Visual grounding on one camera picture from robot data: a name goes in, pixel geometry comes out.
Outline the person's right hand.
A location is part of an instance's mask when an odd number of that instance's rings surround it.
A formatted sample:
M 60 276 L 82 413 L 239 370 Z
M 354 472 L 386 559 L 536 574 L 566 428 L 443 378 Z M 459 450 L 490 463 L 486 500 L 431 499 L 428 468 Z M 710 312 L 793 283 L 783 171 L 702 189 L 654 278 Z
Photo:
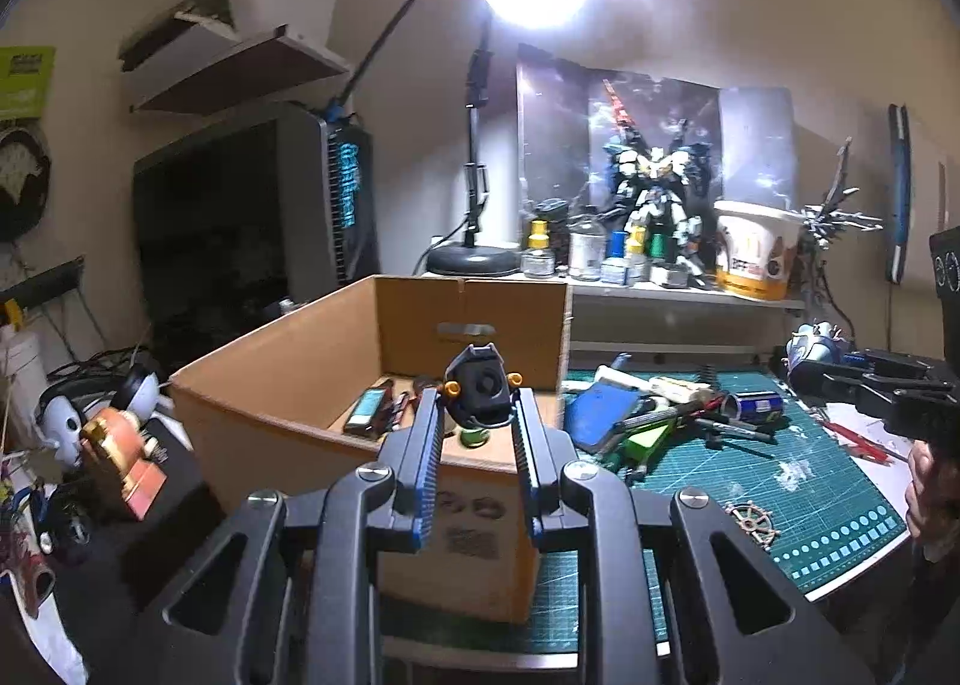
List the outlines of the person's right hand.
M 907 526 L 929 563 L 958 548 L 958 462 L 914 440 L 908 454 Z

